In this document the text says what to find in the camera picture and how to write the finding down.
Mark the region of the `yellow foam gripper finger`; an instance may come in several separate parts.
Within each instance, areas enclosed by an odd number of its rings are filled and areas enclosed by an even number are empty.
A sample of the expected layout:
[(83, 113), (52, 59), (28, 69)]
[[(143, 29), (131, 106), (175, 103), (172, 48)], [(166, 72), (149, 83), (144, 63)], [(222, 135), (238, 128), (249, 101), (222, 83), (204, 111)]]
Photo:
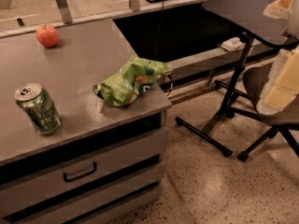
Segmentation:
[(257, 111), (274, 115), (286, 108), (299, 94), (299, 48), (281, 49), (274, 59), (263, 86)]
[(276, 0), (269, 4), (263, 14), (272, 19), (287, 19), (292, 6), (292, 0)]

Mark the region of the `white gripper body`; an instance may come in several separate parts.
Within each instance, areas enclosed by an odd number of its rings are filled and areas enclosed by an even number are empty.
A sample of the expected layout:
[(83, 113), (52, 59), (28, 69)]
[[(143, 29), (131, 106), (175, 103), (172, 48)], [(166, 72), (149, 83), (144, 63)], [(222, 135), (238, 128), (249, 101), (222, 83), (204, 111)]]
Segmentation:
[(292, 0), (289, 9), (288, 33), (299, 38), (299, 0)]

